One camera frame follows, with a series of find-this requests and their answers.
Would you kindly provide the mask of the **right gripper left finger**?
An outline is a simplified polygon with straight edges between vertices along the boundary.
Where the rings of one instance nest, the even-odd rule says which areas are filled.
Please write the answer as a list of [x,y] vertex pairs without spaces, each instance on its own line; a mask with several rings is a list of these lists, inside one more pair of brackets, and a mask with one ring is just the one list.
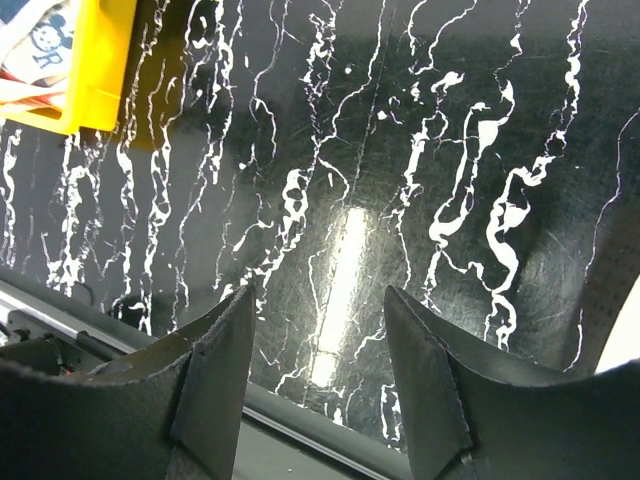
[[1,350],[5,479],[228,479],[255,330],[255,292],[134,353],[66,373],[52,339]]

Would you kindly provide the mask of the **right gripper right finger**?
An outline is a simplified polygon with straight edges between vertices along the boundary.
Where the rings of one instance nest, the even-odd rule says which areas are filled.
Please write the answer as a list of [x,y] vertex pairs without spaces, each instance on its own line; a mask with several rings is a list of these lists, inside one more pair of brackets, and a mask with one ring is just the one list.
[[498,349],[388,287],[384,318],[416,479],[635,479],[639,364],[575,376]]

